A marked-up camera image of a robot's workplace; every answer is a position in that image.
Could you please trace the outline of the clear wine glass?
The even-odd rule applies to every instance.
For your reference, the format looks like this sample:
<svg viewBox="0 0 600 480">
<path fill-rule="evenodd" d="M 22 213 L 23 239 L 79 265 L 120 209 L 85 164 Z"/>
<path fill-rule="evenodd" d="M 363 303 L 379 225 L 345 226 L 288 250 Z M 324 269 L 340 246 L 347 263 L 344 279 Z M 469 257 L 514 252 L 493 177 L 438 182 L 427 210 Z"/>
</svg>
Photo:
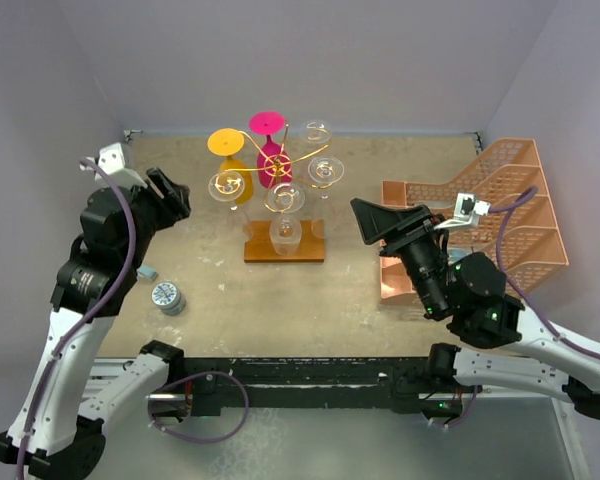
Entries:
<svg viewBox="0 0 600 480">
<path fill-rule="evenodd" d="M 298 250 L 303 229 L 297 213 L 304 203 L 305 192 L 295 183 L 280 183 L 268 191 L 265 206 L 274 213 L 269 237 L 278 255 L 291 256 Z"/>
<path fill-rule="evenodd" d="M 245 190 L 243 177 L 231 170 L 216 173 L 208 184 L 211 197 L 228 208 L 228 233 L 241 244 L 252 238 L 251 220 L 247 211 L 238 205 L 238 199 Z"/>
<path fill-rule="evenodd" d="M 327 145 L 332 137 L 332 130 L 323 120 L 309 120 L 302 123 L 299 129 L 299 138 L 306 144 L 322 147 Z"/>
<path fill-rule="evenodd" d="M 329 189 L 344 176 L 344 164 L 336 157 L 315 157 L 308 165 L 311 187 L 319 193 L 313 206 L 312 233 L 325 239 L 334 226 L 335 207 Z"/>
</svg>

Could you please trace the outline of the orange plastic goblet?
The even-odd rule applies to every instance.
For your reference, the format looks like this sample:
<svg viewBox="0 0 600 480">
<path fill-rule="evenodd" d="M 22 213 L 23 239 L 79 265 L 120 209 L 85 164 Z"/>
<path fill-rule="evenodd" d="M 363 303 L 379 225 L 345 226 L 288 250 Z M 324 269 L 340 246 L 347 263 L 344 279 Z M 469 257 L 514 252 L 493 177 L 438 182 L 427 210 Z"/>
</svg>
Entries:
<svg viewBox="0 0 600 480">
<path fill-rule="evenodd" d="M 237 197 L 236 203 L 242 205 L 247 203 L 254 194 L 253 180 L 251 173 L 247 171 L 247 166 L 239 160 L 236 155 L 242 150 L 245 144 L 244 135 L 234 128 L 222 128 L 212 133 L 207 141 L 209 151 L 216 156 L 223 157 L 218 167 L 218 173 L 231 171 L 240 175 L 241 185 L 244 187 L 242 193 Z"/>
</svg>

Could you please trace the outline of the pink plastic goblet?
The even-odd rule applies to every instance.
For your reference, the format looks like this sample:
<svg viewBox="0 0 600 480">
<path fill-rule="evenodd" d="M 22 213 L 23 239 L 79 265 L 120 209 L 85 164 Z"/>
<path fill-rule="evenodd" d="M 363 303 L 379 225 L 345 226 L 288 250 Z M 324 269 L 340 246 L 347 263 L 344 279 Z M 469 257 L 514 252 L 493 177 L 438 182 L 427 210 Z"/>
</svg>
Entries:
<svg viewBox="0 0 600 480">
<path fill-rule="evenodd" d="M 257 135 L 265 137 L 265 142 L 261 146 L 262 154 L 258 154 L 256 168 L 258 169 L 258 179 L 262 187 L 270 189 L 276 184 L 292 181 L 292 167 L 286 153 L 282 151 L 282 146 L 276 143 L 273 135 L 280 132 L 286 126 L 284 116 L 275 111 L 262 111 L 256 113 L 249 121 L 249 128 Z M 283 173 L 276 175 L 275 163 L 273 160 L 279 154 L 278 160 L 283 167 Z"/>
</svg>

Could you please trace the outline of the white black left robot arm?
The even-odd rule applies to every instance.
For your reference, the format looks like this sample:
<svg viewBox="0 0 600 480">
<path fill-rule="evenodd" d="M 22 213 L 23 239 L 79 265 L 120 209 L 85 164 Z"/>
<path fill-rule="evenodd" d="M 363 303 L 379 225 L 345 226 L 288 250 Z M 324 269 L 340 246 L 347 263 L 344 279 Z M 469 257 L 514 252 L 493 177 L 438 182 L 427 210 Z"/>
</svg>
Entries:
<svg viewBox="0 0 600 480">
<path fill-rule="evenodd" d="M 80 215 L 82 231 L 59 269 L 49 330 L 29 393 L 8 430 L 0 462 L 18 479 L 85 479 L 108 436 L 153 390 L 174 392 L 186 378 L 184 353 L 159 341 L 94 397 L 83 394 L 100 347 L 137 282 L 154 235 L 191 214 L 190 190 L 151 168 L 124 187 L 107 177 Z"/>
</svg>

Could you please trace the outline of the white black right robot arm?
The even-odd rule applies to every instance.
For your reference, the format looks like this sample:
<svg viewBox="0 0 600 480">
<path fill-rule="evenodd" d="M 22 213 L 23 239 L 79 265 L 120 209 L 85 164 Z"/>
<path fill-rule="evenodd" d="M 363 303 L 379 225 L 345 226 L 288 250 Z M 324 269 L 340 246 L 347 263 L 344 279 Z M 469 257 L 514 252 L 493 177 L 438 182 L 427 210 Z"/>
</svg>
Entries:
<svg viewBox="0 0 600 480">
<path fill-rule="evenodd" d="M 425 206 L 397 210 L 354 198 L 365 244 L 401 261 L 424 316 L 443 321 L 461 346 L 435 344 L 425 366 L 436 391 L 454 384 L 544 394 L 600 420 L 600 343 L 541 319 L 506 292 L 504 271 L 483 252 L 448 256 L 450 221 Z"/>
</svg>

